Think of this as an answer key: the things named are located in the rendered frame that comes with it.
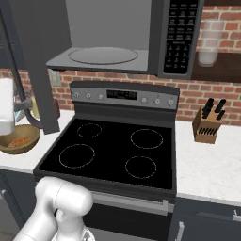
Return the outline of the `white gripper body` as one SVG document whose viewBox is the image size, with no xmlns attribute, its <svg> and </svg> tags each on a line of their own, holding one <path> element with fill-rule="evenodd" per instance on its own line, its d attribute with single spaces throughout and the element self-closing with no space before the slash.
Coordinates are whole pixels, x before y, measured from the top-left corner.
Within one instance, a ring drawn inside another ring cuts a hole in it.
<svg viewBox="0 0 241 241">
<path fill-rule="evenodd" d="M 14 84 L 9 78 L 0 79 L 0 136 L 9 135 L 15 128 Z"/>
</svg>

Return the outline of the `orange waffle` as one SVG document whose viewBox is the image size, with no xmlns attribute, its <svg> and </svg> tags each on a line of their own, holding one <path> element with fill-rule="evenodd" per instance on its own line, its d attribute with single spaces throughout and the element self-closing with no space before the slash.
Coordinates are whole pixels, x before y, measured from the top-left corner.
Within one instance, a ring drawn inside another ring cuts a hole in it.
<svg viewBox="0 0 241 241">
<path fill-rule="evenodd" d="M 28 143 L 30 141 L 29 137 L 18 137 L 11 141 L 8 146 L 10 148 L 15 148 L 15 147 L 20 147 L 23 146 L 24 144 Z"/>
</svg>

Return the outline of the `brown wooden bowl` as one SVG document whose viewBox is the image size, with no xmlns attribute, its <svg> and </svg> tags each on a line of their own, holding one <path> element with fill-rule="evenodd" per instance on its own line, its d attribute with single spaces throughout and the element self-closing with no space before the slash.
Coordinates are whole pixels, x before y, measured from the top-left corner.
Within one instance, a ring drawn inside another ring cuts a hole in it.
<svg viewBox="0 0 241 241">
<path fill-rule="evenodd" d="M 30 151 L 40 139 L 40 130 L 31 124 L 15 127 L 12 134 L 0 136 L 0 151 L 8 154 L 21 154 Z"/>
</svg>

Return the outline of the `dark grey microwave door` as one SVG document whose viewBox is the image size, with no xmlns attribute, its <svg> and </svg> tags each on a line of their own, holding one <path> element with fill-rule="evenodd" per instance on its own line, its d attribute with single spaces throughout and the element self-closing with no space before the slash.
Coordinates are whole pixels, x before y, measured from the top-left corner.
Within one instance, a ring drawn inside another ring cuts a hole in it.
<svg viewBox="0 0 241 241">
<path fill-rule="evenodd" d="M 0 0 L 4 22 L 13 18 L 44 134 L 59 131 L 46 62 L 71 46 L 66 0 Z"/>
</svg>

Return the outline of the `glass microwave turntable plate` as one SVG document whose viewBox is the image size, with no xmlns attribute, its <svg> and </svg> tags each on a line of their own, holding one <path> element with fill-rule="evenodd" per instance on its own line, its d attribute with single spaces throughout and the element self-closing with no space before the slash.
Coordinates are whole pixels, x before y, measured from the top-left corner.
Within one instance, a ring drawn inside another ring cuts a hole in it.
<svg viewBox="0 0 241 241">
<path fill-rule="evenodd" d="M 138 58 L 138 53 L 117 47 L 91 47 L 72 51 L 68 57 L 83 64 L 114 65 L 135 60 Z"/>
</svg>

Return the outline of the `dark grey microwave oven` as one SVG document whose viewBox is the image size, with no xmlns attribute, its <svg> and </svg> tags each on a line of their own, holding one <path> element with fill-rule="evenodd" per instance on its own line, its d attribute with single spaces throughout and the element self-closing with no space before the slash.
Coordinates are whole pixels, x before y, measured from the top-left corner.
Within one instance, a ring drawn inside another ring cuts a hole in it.
<svg viewBox="0 0 241 241">
<path fill-rule="evenodd" d="M 191 77 L 204 0 L 66 0 L 71 46 L 46 62 L 53 70 Z M 138 58 L 90 65 L 69 59 L 77 49 L 117 47 Z"/>
</svg>

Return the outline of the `dark grey cupboard door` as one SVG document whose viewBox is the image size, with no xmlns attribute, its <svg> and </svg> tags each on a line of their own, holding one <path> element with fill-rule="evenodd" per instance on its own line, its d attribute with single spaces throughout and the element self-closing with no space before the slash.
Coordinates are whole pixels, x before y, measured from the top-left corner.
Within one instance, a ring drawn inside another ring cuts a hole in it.
<svg viewBox="0 0 241 241">
<path fill-rule="evenodd" d="M 168 241 L 175 241 L 179 221 L 185 225 L 182 241 L 241 241 L 241 222 L 178 215 L 172 216 Z"/>
</svg>

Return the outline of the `yellow bottle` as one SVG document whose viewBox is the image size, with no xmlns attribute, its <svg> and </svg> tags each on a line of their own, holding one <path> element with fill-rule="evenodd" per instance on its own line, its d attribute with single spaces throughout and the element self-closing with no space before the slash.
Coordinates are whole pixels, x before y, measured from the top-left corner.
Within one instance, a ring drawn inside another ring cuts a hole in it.
<svg viewBox="0 0 241 241">
<path fill-rule="evenodd" d="M 31 98 L 32 101 L 32 112 L 35 118 L 39 119 L 40 118 L 40 114 L 39 114 L 39 110 L 38 110 L 38 106 L 37 106 L 37 102 L 35 97 Z"/>
</svg>

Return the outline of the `dark grey cupboard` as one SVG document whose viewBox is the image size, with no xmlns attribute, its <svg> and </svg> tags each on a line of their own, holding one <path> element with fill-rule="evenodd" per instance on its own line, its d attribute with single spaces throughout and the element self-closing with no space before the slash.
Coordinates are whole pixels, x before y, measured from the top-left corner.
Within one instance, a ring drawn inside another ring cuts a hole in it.
<svg viewBox="0 0 241 241">
<path fill-rule="evenodd" d="M 0 189 L 5 190 L 4 198 L 19 229 L 34 211 L 35 187 L 32 173 L 0 169 Z"/>
</svg>

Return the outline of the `black and steel stove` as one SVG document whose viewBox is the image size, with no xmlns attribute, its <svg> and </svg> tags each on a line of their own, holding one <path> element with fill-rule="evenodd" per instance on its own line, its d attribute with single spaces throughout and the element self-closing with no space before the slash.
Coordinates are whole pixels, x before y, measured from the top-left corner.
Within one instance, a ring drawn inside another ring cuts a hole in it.
<svg viewBox="0 0 241 241">
<path fill-rule="evenodd" d="M 79 93 L 72 96 L 75 114 L 34 168 L 35 179 L 53 176 L 91 193 L 174 205 L 180 90 L 99 81 L 73 81 L 70 88 L 71 95 Z M 161 216 L 94 202 L 84 222 L 96 241 L 168 241 L 172 213 Z"/>
</svg>

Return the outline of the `wooden knife block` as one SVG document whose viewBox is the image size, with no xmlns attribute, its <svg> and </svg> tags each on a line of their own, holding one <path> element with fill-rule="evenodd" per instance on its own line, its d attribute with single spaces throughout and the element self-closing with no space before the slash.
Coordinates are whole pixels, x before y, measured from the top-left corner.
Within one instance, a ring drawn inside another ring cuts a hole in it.
<svg viewBox="0 0 241 241">
<path fill-rule="evenodd" d="M 218 113 L 212 108 L 206 119 L 202 117 L 202 110 L 199 109 L 192 122 L 194 140 L 201 143 L 214 144 L 217 139 L 217 131 L 222 120 L 217 119 Z"/>
</svg>

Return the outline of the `clear glass jar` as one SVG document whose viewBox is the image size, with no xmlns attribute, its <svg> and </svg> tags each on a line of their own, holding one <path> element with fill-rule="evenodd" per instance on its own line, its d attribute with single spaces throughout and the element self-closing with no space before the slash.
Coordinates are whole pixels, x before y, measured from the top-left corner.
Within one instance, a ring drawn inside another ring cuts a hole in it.
<svg viewBox="0 0 241 241">
<path fill-rule="evenodd" d="M 207 19 L 203 21 L 201 47 L 198 53 L 200 66 L 212 67 L 216 63 L 223 27 L 223 20 Z"/>
</svg>

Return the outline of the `dark grey drawer front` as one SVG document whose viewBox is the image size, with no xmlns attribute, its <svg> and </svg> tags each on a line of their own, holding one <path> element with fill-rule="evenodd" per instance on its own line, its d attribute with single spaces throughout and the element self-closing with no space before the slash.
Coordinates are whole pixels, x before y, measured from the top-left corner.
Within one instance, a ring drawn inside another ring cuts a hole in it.
<svg viewBox="0 0 241 241">
<path fill-rule="evenodd" d="M 208 217 L 220 220 L 233 220 L 233 210 L 241 216 L 241 207 L 210 201 L 176 198 L 174 212 L 189 217 Z"/>
</svg>

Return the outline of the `dark wooden shelf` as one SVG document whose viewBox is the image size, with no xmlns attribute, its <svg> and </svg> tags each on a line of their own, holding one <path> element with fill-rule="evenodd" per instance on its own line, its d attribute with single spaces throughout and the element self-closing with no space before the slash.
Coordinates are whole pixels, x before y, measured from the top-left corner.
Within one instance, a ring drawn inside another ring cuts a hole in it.
<svg viewBox="0 0 241 241">
<path fill-rule="evenodd" d="M 205 0 L 202 19 L 224 21 L 213 67 L 202 67 L 195 56 L 193 80 L 241 83 L 241 0 Z"/>
</svg>

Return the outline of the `grey wall outlet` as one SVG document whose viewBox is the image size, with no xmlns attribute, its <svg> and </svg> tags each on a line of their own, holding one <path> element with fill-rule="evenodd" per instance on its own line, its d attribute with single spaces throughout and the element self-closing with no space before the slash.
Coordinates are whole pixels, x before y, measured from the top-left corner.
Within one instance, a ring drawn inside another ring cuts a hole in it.
<svg viewBox="0 0 241 241">
<path fill-rule="evenodd" d="M 56 72 L 56 71 L 53 71 L 53 70 L 49 69 L 48 73 L 49 73 L 49 78 L 50 78 L 51 85 L 53 87 L 60 87 L 61 83 L 60 83 L 59 72 Z"/>
</svg>

